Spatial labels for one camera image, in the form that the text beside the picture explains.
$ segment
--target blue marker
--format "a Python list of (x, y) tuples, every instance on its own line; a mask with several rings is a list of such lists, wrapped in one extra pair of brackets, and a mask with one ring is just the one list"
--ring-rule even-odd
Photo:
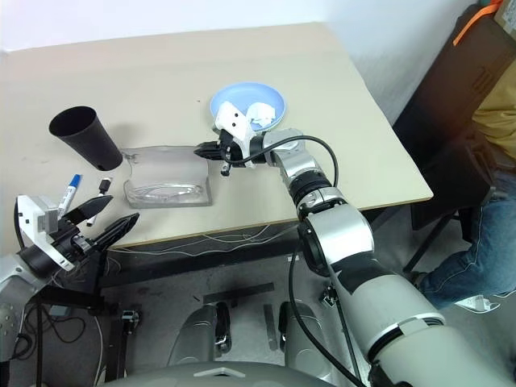
[(64, 192), (64, 196), (59, 202), (59, 215), (58, 218), (61, 218), (64, 214), (68, 212), (70, 204), (72, 204), (73, 197), (75, 196), (75, 191), (77, 191), (77, 187), (79, 186), (79, 182), (81, 181), (81, 175), (75, 175), (70, 181), (69, 186), (66, 188)]

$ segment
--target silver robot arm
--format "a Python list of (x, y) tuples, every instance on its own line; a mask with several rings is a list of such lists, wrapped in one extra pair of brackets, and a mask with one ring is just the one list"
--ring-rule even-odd
[[(247, 120), (235, 121), (243, 114), (225, 103), (216, 120), (223, 159), (237, 155), (241, 160), (301, 134), (287, 129), (255, 135)], [(233, 133), (239, 137), (237, 146), (231, 142)], [(206, 156), (202, 146), (198, 154)], [(316, 159), (305, 150), (304, 141), (283, 144), (251, 162), (280, 169), (298, 211), (303, 256), (311, 270), (331, 278), (360, 350), (372, 365), (372, 385), (513, 385), (488, 366), (456, 329), (447, 327), (441, 313), (411, 283), (374, 258), (367, 220), (326, 179)], [(223, 166), (224, 175), (230, 167), (227, 163)]]

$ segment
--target beige table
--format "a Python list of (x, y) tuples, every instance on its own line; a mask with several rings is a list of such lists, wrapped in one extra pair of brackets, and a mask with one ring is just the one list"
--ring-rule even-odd
[[(15, 196), (47, 195), (58, 202), (74, 173), (83, 174), (75, 204), (95, 196), (102, 177), (114, 177), (115, 199), (86, 234), (96, 235), (135, 211), (123, 195), (129, 166), (108, 173), (93, 169), (48, 133), (54, 115), (71, 106), (92, 106), (121, 148), (195, 145), (216, 139), (208, 108), (212, 95), (239, 81), (276, 87), (287, 103), (279, 127), (296, 127), (334, 148), (339, 187), (351, 204), (371, 209), (432, 196), (347, 53), (322, 24), (38, 48), (0, 61), (1, 253), (17, 250)], [(332, 180), (324, 149), (308, 148)], [(219, 168), (219, 163), (210, 166), (213, 206), (140, 210), (138, 224), (120, 244), (295, 218), (276, 169), (233, 169), (223, 178)]]

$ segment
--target crumpled paper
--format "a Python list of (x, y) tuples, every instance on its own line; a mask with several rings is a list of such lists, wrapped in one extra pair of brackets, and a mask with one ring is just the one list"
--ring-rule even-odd
[(266, 103), (255, 102), (249, 106), (245, 116), (250, 123), (266, 127), (276, 118), (276, 110)]

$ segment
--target floor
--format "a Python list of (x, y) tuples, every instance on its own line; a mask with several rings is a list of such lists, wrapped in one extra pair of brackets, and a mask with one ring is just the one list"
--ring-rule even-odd
[[(375, 232), (378, 259), (399, 271), (429, 230), (412, 232), (408, 208), (400, 210)], [(460, 238), (459, 224), (452, 222), (425, 255), (418, 270), (431, 270), (448, 254), (467, 247)], [(280, 304), (288, 297), (287, 260), (287, 256), (279, 256), (109, 289), (106, 296), (120, 300), (124, 308), (135, 307), (143, 311), (142, 323), (129, 339), (127, 372), (132, 374), (165, 366), (177, 332), (189, 313), (200, 307), (205, 298), (222, 301), (231, 296), (221, 292), (249, 287), (255, 290), (253, 295), (226, 300), (230, 306), (233, 348), (222, 360), (283, 364), (283, 352), (277, 348), (279, 334), (277, 331), (271, 334), (270, 318), (266, 319), (264, 309), (272, 309), (276, 327)], [(327, 308), (318, 301), (325, 282), (310, 272), (304, 262), (297, 262), (296, 298), (312, 307), (322, 320), (328, 348), (351, 368), (344, 346), (336, 345), (343, 343), (344, 338), (335, 308)], [(461, 329), (486, 362), (493, 363), (511, 377), (516, 359), (516, 333), (513, 330), (516, 295), (501, 302), (502, 307), (489, 314), (472, 314), (456, 306), (443, 310), (443, 314), (450, 325)], [(52, 332), (44, 336), (44, 380), (50, 387), (92, 385), (99, 355), (98, 331), (88, 314), (80, 311), (76, 314), (87, 322), (85, 334), (76, 343), (63, 344)], [(101, 324), (107, 335), (109, 322), (101, 318)], [(73, 335), (77, 326), (63, 324), (61, 329), (62, 335)], [(366, 381), (368, 366), (363, 359), (359, 359), (359, 366), (362, 379)], [(24, 362), (13, 361), (10, 386), (28, 387), (34, 382), (34, 372), (35, 356)], [(334, 382), (350, 385), (337, 375)]]

